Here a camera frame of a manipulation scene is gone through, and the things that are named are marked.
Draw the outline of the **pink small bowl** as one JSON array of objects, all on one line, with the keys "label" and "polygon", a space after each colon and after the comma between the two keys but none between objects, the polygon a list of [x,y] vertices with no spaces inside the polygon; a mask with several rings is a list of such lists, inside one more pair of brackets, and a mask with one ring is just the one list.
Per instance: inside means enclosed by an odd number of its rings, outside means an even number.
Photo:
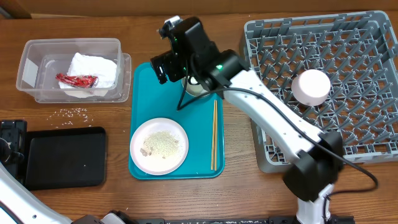
[{"label": "pink small bowl", "polygon": [[318,106],[327,99],[331,81],[325,73],[310,69],[293,79],[291,89],[293,96],[301,104]]}]

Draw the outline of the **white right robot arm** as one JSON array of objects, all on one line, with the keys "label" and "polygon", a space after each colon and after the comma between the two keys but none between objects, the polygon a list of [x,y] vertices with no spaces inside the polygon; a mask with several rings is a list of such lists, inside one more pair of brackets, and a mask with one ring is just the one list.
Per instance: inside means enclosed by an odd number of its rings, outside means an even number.
[{"label": "white right robot arm", "polygon": [[294,223],[334,223],[330,199],[345,164],[372,179],[369,171],[343,157],[343,138],[336,131],[323,132],[283,104],[234,51],[175,54],[184,76],[193,75],[207,94],[217,93],[245,112],[281,149],[291,167],[284,184],[298,198]]}]

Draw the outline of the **red snack wrapper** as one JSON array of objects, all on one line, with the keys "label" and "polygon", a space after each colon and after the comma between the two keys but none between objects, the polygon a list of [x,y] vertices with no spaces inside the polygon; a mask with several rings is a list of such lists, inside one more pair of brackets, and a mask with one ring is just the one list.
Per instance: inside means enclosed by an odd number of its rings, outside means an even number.
[{"label": "red snack wrapper", "polygon": [[55,78],[61,83],[76,88],[92,88],[98,82],[98,77],[93,75],[68,76],[63,73],[58,73]]}]

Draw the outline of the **grey-green small saucer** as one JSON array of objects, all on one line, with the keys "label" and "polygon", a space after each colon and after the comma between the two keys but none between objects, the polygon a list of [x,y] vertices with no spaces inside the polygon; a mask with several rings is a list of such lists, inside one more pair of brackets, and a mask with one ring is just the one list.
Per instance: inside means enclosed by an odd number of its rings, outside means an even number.
[{"label": "grey-green small saucer", "polygon": [[192,97],[199,96],[201,94],[207,93],[207,91],[199,84],[199,85],[190,85],[188,81],[185,81],[185,78],[182,78],[182,88],[186,87],[185,91],[182,93],[182,96],[185,96],[187,93]]}]

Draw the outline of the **white paper cup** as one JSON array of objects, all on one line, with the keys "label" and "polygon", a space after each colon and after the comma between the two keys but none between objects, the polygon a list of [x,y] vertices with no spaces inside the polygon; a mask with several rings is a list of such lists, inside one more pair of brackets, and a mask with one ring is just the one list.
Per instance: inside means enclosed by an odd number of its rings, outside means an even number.
[{"label": "white paper cup", "polygon": [[195,79],[194,76],[190,76],[188,78],[188,84],[190,84],[190,85],[199,85],[199,83],[197,82],[197,80]]}]

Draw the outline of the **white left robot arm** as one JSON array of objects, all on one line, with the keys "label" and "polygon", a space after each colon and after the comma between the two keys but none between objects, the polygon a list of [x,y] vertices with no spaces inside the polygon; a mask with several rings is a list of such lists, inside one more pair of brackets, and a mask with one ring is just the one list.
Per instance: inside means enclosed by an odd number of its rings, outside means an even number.
[{"label": "white left robot arm", "polygon": [[[105,37],[106,32],[120,31],[121,26],[117,22],[150,21],[150,17],[86,17],[44,19],[42,22],[49,25],[50,22],[59,22],[61,30],[71,34],[72,22],[76,21],[77,28],[84,34],[92,31],[98,37]],[[1,209],[15,223],[72,223],[63,216],[30,193],[1,165]],[[165,223],[164,219],[133,219],[122,211],[110,211],[104,218],[99,219],[92,215],[85,215],[74,221],[75,223]]]}]

